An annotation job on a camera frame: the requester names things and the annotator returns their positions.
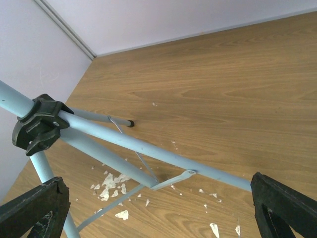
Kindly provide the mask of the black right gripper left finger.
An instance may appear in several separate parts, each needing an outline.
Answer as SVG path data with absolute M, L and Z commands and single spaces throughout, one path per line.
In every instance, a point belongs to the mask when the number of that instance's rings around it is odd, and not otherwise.
M 69 188 L 54 177 L 0 207 L 0 236 L 59 238 L 69 208 Z

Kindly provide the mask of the light blue music stand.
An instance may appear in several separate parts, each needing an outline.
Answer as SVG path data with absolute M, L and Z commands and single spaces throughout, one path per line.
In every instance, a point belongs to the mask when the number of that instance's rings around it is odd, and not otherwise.
M 44 151 L 61 139 L 135 180 L 138 185 L 131 190 L 131 194 L 135 194 L 144 187 L 151 190 L 161 189 L 185 180 L 189 174 L 200 174 L 246 191 L 251 190 L 249 181 L 243 178 L 166 151 L 123 132 L 117 132 L 108 126 L 103 126 L 106 120 L 103 116 L 81 117 L 76 114 L 75 109 L 67 107 L 60 101 L 55 101 L 49 95 L 43 94 L 35 99 L 29 99 L 7 84 L 1 83 L 0 106 L 17 116 L 17 123 L 12 133 L 12 143 L 26 152 L 41 180 L 41 184 L 55 177 Z M 97 138 L 132 150 L 138 157 L 146 155 L 183 168 L 184 172 L 179 176 L 159 182 L 152 171 L 143 172 L 99 144 L 96 141 Z M 62 233 L 66 233 L 69 238 L 79 237 L 83 228 L 120 202 L 121 199 L 117 199 L 78 226 L 75 225 L 68 211 Z

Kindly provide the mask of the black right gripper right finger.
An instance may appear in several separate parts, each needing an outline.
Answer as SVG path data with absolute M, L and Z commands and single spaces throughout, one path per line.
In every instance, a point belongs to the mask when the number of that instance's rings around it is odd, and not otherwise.
M 263 238 L 317 236 L 317 202 L 259 172 L 251 181 L 255 219 Z

